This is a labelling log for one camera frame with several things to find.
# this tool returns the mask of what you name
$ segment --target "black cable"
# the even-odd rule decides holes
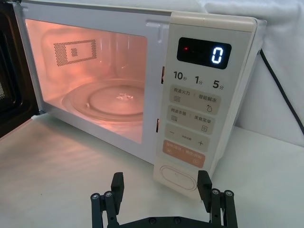
[[[262,60],[264,61],[264,63],[265,63],[265,65],[266,65],[267,69],[269,70],[269,72],[270,72],[272,78],[274,79],[274,81],[275,81],[277,87],[279,88],[279,90],[280,90],[280,92],[281,92],[281,94],[282,94],[282,96],[283,96],[283,98],[284,98],[286,104],[288,105],[288,107],[289,107],[291,113],[294,115],[295,120],[297,121],[297,123],[298,123],[298,125],[299,125],[299,127],[300,127],[300,129],[301,129],[301,131],[302,131],[302,133],[303,133],[303,135],[304,135],[304,126],[303,126],[303,124],[302,124],[302,122],[301,122],[301,120],[300,120],[298,114],[295,112],[294,107],[291,105],[291,103],[290,103],[288,97],[286,96],[286,93],[285,93],[284,89],[282,88],[281,83],[280,83],[279,80],[277,79],[276,74],[274,73],[274,71],[272,70],[270,64],[268,63],[268,61],[267,61],[267,59],[266,59],[266,56],[265,56],[263,50],[260,51],[260,54],[261,54]]]

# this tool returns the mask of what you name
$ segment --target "microwave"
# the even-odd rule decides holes
[[[154,164],[200,198],[222,157],[263,43],[250,17],[0,3],[0,137],[48,113]]]

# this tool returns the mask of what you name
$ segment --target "white table surface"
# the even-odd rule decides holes
[[[89,228],[90,195],[124,173],[121,224],[208,221],[201,202],[153,181],[153,166],[45,114],[0,140],[0,228]],[[303,227],[304,148],[234,128],[213,187],[235,193],[240,228]]]

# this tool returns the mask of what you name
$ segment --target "screw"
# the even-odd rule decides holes
[[[231,192],[231,191],[226,191],[226,195],[228,195],[228,196],[232,196],[233,194],[232,194],[232,192]]]
[[[107,193],[105,194],[105,196],[106,196],[106,197],[111,197],[111,196],[112,196],[112,193],[111,193],[111,192],[107,192]]]
[[[180,224],[181,223],[181,219],[179,217],[175,217],[174,218],[174,223],[175,224]]]
[[[214,190],[212,191],[212,193],[213,193],[214,195],[218,195],[219,191],[216,190],[216,189],[214,189]]]
[[[149,223],[150,224],[155,224],[156,223],[156,218],[149,218]]]

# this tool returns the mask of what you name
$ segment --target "control panel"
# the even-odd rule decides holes
[[[200,198],[198,170],[212,176],[224,153],[265,25],[247,17],[172,13],[154,163],[157,181]]]

